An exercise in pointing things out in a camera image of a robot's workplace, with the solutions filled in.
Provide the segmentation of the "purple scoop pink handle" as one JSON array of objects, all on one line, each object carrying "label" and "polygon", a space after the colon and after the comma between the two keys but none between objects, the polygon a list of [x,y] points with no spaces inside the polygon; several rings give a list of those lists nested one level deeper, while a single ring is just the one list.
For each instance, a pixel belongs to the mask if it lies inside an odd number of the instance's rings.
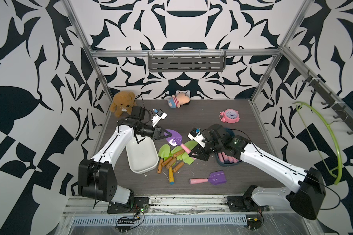
[{"label": "purple scoop pink handle", "polygon": [[166,140],[168,141],[168,143],[172,146],[180,146],[183,150],[185,150],[186,152],[190,153],[190,149],[187,148],[183,143],[182,143],[182,136],[180,133],[178,133],[177,131],[171,130],[171,129],[167,129],[168,131],[170,131],[172,133],[172,137],[170,138],[166,138]]}]

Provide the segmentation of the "purple shovel pink handle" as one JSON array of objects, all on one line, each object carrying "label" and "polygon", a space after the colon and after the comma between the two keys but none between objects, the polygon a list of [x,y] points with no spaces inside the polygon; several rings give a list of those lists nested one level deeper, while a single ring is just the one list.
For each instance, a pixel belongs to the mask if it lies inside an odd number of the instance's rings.
[{"label": "purple shovel pink handle", "polygon": [[212,172],[208,178],[195,178],[195,179],[189,180],[189,183],[191,185],[201,184],[206,182],[209,182],[212,185],[221,185],[221,184],[225,184],[227,182],[227,179],[223,171],[216,171],[216,172]]},{"label": "purple shovel pink handle", "polygon": [[218,158],[223,164],[236,164],[240,162],[238,159],[228,156],[223,152],[218,154]]}]

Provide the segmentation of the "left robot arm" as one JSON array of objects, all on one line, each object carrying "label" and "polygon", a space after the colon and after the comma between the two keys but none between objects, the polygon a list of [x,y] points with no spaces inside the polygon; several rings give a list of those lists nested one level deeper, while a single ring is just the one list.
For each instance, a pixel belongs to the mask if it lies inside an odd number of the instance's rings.
[{"label": "left robot arm", "polygon": [[146,109],[135,106],[131,115],[117,121],[117,127],[103,146],[90,160],[82,160],[78,166],[78,194],[83,197],[119,204],[131,203],[131,190],[118,185],[114,168],[127,144],[135,137],[162,140],[171,133],[158,126],[167,117],[161,109],[154,109],[151,124],[144,123]]}]

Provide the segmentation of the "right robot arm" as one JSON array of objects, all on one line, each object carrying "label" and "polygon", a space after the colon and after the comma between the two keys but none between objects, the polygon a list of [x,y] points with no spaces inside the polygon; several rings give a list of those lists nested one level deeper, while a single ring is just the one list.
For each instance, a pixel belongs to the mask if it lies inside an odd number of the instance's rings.
[{"label": "right robot arm", "polygon": [[188,138],[197,142],[189,155],[207,161],[213,154],[224,153],[250,164],[283,184],[282,188],[252,185],[241,196],[240,209],[254,211],[267,206],[291,208],[300,216],[316,220],[326,196],[321,172],[287,163],[257,147],[248,136],[232,136],[222,125],[206,130],[194,128]]}]

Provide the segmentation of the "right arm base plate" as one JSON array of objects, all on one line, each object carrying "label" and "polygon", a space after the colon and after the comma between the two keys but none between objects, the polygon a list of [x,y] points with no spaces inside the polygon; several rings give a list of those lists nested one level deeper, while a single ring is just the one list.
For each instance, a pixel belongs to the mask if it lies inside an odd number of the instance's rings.
[{"label": "right arm base plate", "polygon": [[228,196],[227,206],[231,212],[269,211],[269,206],[258,206],[250,197]]}]

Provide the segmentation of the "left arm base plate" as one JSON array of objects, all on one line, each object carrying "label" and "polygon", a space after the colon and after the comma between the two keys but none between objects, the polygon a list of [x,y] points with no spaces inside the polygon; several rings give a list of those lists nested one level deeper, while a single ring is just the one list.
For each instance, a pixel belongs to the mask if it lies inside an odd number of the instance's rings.
[{"label": "left arm base plate", "polygon": [[108,214],[124,214],[133,213],[136,210],[147,210],[149,206],[148,197],[134,197],[133,201],[129,201],[127,204],[120,204],[116,202],[109,202],[107,213]]}]

